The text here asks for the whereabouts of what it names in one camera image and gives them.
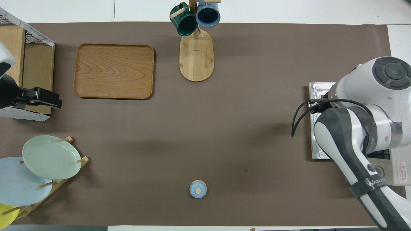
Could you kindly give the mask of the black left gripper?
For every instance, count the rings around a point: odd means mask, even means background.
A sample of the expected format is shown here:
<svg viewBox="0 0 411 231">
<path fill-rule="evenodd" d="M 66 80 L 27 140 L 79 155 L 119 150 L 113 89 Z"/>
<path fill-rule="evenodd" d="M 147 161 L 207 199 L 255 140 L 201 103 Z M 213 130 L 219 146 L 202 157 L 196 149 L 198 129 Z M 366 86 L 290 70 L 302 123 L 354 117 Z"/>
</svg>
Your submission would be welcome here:
<svg viewBox="0 0 411 231">
<path fill-rule="evenodd" d="M 37 101 L 38 92 L 35 88 L 21 88 L 14 79 L 9 75 L 3 75 L 0 78 L 0 109 L 6 107 L 14 107 L 19 109 L 25 109 L 26 106 L 39 106 L 47 105 L 57 109 L 62 108 L 62 100 L 58 93 L 45 90 L 46 100 L 55 100 L 52 102 L 40 102 Z"/>
</svg>

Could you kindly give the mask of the glass oven door with handle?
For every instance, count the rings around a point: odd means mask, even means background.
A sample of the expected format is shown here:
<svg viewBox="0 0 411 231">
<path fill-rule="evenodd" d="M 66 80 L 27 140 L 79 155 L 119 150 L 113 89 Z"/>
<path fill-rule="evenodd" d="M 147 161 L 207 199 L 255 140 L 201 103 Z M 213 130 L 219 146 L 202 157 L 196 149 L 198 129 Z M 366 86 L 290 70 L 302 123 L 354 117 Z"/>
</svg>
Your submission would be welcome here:
<svg viewBox="0 0 411 231">
<path fill-rule="evenodd" d="M 309 83 L 309 99 L 322 99 L 328 93 L 330 88 L 335 83 L 325 83 L 325 82 L 311 82 Z M 320 116 L 320 113 L 310 114 L 310 129 L 311 129 L 311 156 L 314 160 L 328 160 L 329 157 L 325 152 L 320 148 L 317 143 L 316 137 L 314 136 L 314 124 L 317 121 L 317 118 Z"/>
</svg>

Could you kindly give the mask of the wooden two-tier shelf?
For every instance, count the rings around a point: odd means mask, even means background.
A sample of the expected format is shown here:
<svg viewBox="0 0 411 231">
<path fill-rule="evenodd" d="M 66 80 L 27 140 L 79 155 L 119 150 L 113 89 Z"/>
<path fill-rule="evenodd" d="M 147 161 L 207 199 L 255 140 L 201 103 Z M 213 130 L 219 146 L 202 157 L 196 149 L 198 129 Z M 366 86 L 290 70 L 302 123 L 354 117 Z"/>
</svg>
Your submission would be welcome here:
<svg viewBox="0 0 411 231">
<path fill-rule="evenodd" d="M 28 89 L 40 87 L 53 91 L 54 45 L 44 41 L 25 44 L 24 41 L 16 40 L 3 45 L 16 60 L 15 65 L 6 74 L 12 77 L 19 87 Z M 6 107 L 0 109 L 0 117 L 45 121 L 51 117 L 52 112 L 52 107 L 44 105 L 26 106 L 25 109 Z"/>
</svg>

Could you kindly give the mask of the pale green plate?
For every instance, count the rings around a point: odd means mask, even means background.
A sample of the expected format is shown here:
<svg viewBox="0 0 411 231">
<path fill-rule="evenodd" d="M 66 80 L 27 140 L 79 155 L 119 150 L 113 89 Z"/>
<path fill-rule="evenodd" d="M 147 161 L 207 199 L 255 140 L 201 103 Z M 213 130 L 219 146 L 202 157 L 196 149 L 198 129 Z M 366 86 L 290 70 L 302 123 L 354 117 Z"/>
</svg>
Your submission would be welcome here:
<svg viewBox="0 0 411 231">
<path fill-rule="evenodd" d="M 81 169 L 78 150 L 68 141 L 51 135 L 39 135 L 26 141 L 22 159 L 32 173 L 49 180 L 71 178 Z"/>
</svg>

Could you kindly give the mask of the rectangular wooden tray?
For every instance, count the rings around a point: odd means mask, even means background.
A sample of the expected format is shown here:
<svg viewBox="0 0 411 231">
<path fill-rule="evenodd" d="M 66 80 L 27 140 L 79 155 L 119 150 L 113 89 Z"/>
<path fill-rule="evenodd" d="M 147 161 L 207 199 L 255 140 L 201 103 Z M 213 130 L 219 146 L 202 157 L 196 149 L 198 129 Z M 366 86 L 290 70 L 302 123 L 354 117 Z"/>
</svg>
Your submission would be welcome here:
<svg viewBox="0 0 411 231">
<path fill-rule="evenodd" d="M 152 96 L 155 51 L 140 44 L 81 44 L 73 92 L 80 98 L 146 100 Z"/>
</svg>

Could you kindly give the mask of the wooden plate rack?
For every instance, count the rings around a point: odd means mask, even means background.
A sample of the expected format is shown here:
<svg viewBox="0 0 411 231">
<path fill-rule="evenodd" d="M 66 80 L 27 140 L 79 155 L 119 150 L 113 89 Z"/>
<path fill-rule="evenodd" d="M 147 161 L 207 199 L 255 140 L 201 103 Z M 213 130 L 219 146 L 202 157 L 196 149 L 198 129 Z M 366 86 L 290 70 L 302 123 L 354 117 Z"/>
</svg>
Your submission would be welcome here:
<svg viewBox="0 0 411 231">
<path fill-rule="evenodd" d="M 68 136 L 66 138 L 59 138 L 59 139 L 63 140 L 63 141 L 68 141 L 70 144 L 72 144 L 72 141 L 73 141 L 73 138 L 70 137 L 70 136 Z M 81 163 L 81 168 L 82 168 L 84 165 L 86 165 L 89 162 L 89 158 L 88 157 L 81 157 L 81 159 L 78 162 Z M 24 217 L 24 216 L 28 215 L 29 213 L 31 213 L 35 208 L 37 208 L 42 202 L 44 202 L 48 197 L 50 197 L 59 187 L 61 187 L 68 180 L 69 180 L 69 178 L 65 179 L 65 180 L 51 180 L 50 183 L 43 184 L 43 185 L 39 186 L 39 188 L 43 188 L 47 185 L 52 185 L 52 189 L 50 191 L 50 194 L 45 199 L 43 199 L 42 201 L 40 201 L 38 203 L 29 205 L 29 206 L 21 206 L 19 215 L 16 218 L 18 219 L 18 218 Z"/>
</svg>

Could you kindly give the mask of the pale blue plate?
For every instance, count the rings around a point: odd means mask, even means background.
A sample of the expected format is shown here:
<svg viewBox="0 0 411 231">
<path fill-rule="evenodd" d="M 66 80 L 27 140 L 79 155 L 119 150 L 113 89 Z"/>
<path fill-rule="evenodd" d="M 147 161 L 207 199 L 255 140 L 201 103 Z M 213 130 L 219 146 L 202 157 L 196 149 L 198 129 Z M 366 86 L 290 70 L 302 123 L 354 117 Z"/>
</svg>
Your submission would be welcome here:
<svg viewBox="0 0 411 231">
<path fill-rule="evenodd" d="M 9 206 L 29 206 L 45 199 L 52 185 L 51 180 L 32 173 L 25 164 L 20 164 L 22 157 L 0 159 L 0 203 Z"/>
</svg>

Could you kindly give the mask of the brown table mat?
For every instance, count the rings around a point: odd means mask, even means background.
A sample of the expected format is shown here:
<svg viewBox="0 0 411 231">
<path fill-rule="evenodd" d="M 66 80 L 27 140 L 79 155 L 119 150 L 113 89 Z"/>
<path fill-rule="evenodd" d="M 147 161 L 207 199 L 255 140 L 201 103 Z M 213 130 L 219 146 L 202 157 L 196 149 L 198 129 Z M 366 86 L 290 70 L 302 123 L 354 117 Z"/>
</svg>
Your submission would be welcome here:
<svg viewBox="0 0 411 231">
<path fill-rule="evenodd" d="M 33 27 L 56 44 L 63 105 L 44 122 L 0 117 L 0 158 L 34 136 L 69 135 L 90 162 L 15 225 L 374 226 L 335 164 L 311 159 L 309 117 L 291 128 L 310 82 L 391 55 L 386 25 L 222 23 L 207 31 L 215 65 L 201 83 L 181 75 L 170 22 Z M 76 96 L 85 43 L 153 47 L 152 96 Z M 207 185 L 201 199 L 194 180 Z"/>
</svg>

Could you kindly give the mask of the yellow plate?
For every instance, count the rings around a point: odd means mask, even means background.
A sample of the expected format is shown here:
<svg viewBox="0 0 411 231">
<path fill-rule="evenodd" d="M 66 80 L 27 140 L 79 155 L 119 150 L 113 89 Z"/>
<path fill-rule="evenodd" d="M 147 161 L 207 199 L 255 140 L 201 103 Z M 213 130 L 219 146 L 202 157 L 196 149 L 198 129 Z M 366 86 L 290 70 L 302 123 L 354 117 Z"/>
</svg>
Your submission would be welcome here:
<svg viewBox="0 0 411 231">
<path fill-rule="evenodd" d="M 0 230 L 9 226 L 19 215 L 20 207 L 0 203 Z"/>
</svg>

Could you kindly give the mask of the wooden mug tree stand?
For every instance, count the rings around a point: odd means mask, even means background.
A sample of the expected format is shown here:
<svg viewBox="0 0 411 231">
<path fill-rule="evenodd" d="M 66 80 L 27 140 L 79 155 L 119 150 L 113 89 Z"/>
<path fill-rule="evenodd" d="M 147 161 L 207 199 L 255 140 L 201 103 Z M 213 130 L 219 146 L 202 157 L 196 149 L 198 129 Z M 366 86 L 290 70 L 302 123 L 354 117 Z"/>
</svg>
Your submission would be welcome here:
<svg viewBox="0 0 411 231">
<path fill-rule="evenodd" d="M 190 11 L 196 17 L 197 0 L 188 0 Z M 214 71 L 214 48 L 211 36 L 198 25 L 194 33 L 181 38 L 179 47 L 179 69 L 192 82 L 206 80 Z"/>
</svg>

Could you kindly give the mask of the blue mug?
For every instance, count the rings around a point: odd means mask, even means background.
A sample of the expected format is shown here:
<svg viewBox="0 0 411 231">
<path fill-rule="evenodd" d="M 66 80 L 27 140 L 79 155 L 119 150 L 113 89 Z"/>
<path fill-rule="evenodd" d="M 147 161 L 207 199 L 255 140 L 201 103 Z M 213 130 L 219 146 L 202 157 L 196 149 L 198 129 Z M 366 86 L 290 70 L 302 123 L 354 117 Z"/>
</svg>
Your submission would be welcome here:
<svg viewBox="0 0 411 231">
<path fill-rule="evenodd" d="M 198 25 L 204 28 L 215 27 L 221 19 L 219 3 L 221 0 L 197 0 L 199 5 L 196 12 Z"/>
</svg>

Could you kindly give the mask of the small blue lidded jar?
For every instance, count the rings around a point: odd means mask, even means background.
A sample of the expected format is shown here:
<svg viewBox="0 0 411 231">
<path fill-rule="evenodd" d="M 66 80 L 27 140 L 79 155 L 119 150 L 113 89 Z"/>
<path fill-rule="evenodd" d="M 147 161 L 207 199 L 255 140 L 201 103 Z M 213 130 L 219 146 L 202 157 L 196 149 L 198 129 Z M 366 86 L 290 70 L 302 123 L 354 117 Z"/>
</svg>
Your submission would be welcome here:
<svg viewBox="0 0 411 231">
<path fill-rule="evenodd" d="M 202 180 L 194 180 L 189 186 L 190 195 L 195 199 L 201 199 L 207 194 L 207 185 Z"/>
</svg>

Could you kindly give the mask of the dark green mug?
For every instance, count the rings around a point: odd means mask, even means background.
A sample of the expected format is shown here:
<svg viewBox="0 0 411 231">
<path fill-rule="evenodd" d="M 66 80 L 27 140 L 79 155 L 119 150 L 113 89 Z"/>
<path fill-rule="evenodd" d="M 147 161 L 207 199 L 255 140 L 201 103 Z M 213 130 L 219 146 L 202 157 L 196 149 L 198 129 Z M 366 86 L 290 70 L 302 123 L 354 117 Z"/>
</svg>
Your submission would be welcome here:
<svg viewBox="0 0 411 231">
<path fill-rule="evenodd" d="M 173 7 L 169 16 L 177 33 L 183 37 L 191 35 L 198 27 L 196 17 L 191 13 L 189 5 L 185 2 Z"/>
</svg>

